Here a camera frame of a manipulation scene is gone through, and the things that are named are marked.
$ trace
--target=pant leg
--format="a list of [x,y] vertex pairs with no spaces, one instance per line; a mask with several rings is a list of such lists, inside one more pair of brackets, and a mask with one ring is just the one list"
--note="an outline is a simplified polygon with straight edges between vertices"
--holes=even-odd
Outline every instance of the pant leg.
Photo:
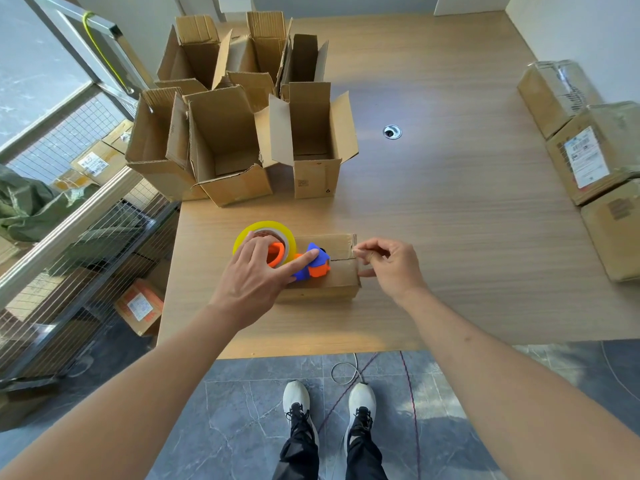
[[371,438],[358,436],[349,445],[346,480],[388,480],[382,453]]
[[316,443],[308,435],[292,436],[282,447],[273,480],[317,480],[319,469]]

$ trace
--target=leg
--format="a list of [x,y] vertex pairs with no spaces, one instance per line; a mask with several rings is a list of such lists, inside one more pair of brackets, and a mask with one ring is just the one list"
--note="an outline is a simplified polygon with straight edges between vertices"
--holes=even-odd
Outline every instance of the leg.
[[371,439],[376,417],[376,396],[366,384],[356,384],[349,395],[351,421],[344,436],[347,453],[346,480],[387,480],[382,453]]
[[318,433],[311,421],[309,393],[302,382],[287,384],[282,406],[291,427],[291,437],[282,447],[273,480],[317,480],[320,468]]

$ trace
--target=person's left hand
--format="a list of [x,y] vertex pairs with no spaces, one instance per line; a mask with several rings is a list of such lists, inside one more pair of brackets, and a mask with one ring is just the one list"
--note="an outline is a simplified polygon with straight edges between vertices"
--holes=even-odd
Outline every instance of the person's left hand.
[[318,256],[317,249],[307,251],[274,269],[267,264],[269,245],[274,242],[277,239],[273,236],[254,237],[250,232],[222,273],[209,302],[238,330],[267,313],[284,287],[295,281],[292,275]]

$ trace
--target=metal grommet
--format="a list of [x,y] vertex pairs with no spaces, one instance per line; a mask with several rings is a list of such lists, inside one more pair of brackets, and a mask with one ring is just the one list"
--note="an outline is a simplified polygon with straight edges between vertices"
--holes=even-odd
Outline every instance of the metal grommet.
[[402,136],[402,129],[398,128],[396,125],[389,125],[385,126],[385,129],[382,130],[382,134],[385,135],[385,138],[398,139]]

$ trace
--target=white shoe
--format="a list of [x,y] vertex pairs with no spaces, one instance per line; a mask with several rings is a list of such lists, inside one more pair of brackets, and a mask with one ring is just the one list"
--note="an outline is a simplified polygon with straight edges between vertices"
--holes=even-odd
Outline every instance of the white shoe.
[[376,418],[376,395],[367,384],[356,384],[349,394],[349,425],[344,434],[344,453],[347,454],[352,439],[371,435]]
[[311,400],[309,399],[309,391],[300,381],[291,381],[284,388],[282,396],[282,408],[284,409],[291,435],[306,434],[320,448],[318,440],[318,432],[316,425],[311,421]]

